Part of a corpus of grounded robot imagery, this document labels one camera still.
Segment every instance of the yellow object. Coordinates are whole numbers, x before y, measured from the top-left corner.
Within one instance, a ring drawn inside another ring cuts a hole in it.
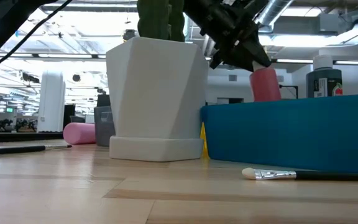
[[[208,156],[208,148],[207,148],[207,145],[206,145],[206,135],[205,135],[205,127],[204,127],[204,123],[201,127],[201,139],[204,139],[204,148],[203,148],[203,154],[201,155],[201,158],[202,159],[209,159],[209,156]]]

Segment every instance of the bottle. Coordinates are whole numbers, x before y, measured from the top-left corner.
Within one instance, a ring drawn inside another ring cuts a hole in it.
[[[342,72],[339,69],[333,69],[332,56],[315,56],[313,69],[314,71],[306,75],[308,98],[343,95]]]

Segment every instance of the paintbrush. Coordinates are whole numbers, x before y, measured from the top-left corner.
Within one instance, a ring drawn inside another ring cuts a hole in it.
[[[51,149],[66,149],[72,147],[71,145],[56,145],[56,146],[17,146],[17,147],[0,147],[0,154],[13,154],[25,152],[40,152]]]
[[[320,172],[320,171],[280,171],[280,170],[261,170],[246,168],[242,170],[242,175],[250,180],[336,180],[336,181],[358,181],[358,174]]]

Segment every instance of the black cable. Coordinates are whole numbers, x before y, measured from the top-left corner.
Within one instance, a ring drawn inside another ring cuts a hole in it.
[[[314,8],[315,8],[314,6],[311,7],[311,8],[309,9],[309,11],[307,11],[303,17],[305,17],[305,16],[306,16],[312,9],[314,9]]]
[[[10,56],[12,56],[12,54],[14,52],[16,52],[16,50],[19,49],[24,44],[24,42],[26,42],[27,39],[29,39],[35,31],[37,31],[37,29],[40,26],[42,26],[45,22],[47,22],[50,18],[52,18],[54,15],[56,15],[56,13],[61,11],[64,7],[66,7],[72,1],[73,0],[67,0],[61,6],[59,6],[56,10],[54,10],[51,14],[49,14],[45,19],[42,19],[37,25],[35,25],[33,27],[33,29],[30,30],[30,32],[26,36],[24,36],[23,39],[19,43],[17,43],[17,45],[11,51],[9,51],[5,56],[3,56],[0,59],[0,64],[3,63],[3,61],[5,61],[6,59],[8,59]]]
[[[320,9],[321,13],[324,13],[324,11],[323,11],[319,6],[317,6],[317,5],[315,5],[315,4],[312,4],[312,3],[310,3],[310,2],[306,2],[306,1],[305,1],[305,3],[309,4],[310,6],[313,6],[313,7],[316,7],[316,8],[318,8],[318,9]]]
[[[345,18],[343,18],[343,16],[342,16],[341,14],[339,15],[339,17],[340,17],[341,19],[343,19],[343,21],[347,22],[348,24],[353,24],[352,22],[349,22],[349,21],[345,20]]]

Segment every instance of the paintbrush bristles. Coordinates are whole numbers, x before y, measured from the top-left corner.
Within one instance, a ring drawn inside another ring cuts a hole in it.
[[[242,170],[241,173],[247,179],[250,179],[250,180],[255,180],[256,179],[255,170],[253,168],[245,168],[245,169]]]

